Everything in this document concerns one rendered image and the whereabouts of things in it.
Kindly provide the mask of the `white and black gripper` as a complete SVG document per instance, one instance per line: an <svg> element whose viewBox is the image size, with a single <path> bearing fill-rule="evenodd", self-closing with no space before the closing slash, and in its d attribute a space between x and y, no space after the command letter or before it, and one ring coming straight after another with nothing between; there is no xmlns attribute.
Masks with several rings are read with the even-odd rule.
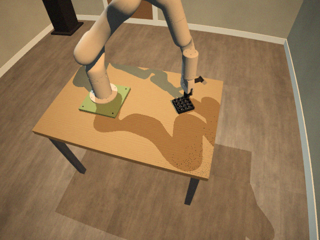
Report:
<svg viewBox="0 0 320 240"><path fill-rule="evenodd" d="M184 91L183 96L185 97L185 99L193 95L193 92L195 89L195 79L188 80L188 79L184 79L181 76L180 85L183 88L183 91Z"/></svg>

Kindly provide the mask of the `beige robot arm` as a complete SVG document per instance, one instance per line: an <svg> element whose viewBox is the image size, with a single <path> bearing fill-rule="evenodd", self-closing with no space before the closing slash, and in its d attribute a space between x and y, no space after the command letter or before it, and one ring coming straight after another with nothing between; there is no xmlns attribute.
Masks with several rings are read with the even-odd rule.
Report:
<svg viewBox="0 0 320 240"><path fill-rule="evenodd" d="M92 87L90 99L96 104L109 103L118 94L106 71L105 44L117 28L135 13L141 1L112 0L74 49L75 61L85 66ZM195 50L181 0L143 1L162 10L173 42L182 52L181 76L186 80L194 79L199 53Z"/></svg>

